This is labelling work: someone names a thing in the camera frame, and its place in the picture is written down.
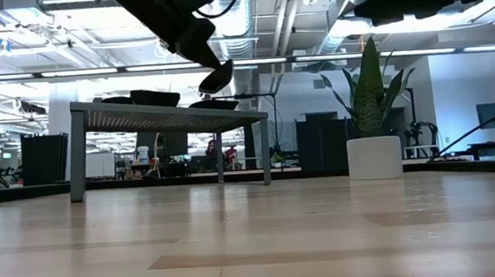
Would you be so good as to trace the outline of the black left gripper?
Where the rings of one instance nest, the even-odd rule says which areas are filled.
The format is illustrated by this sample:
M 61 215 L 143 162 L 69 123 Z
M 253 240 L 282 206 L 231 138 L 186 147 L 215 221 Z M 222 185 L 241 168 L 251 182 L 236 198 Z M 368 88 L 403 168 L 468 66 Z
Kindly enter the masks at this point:
M 221 62 L 210 49 L 209 38 L 214 34 L 213 23 L 199 18 L 194 12 L 213 0 L 114 0 L 153 31 L 166 49 L 178 52 L 189 61 L 210 67 Z

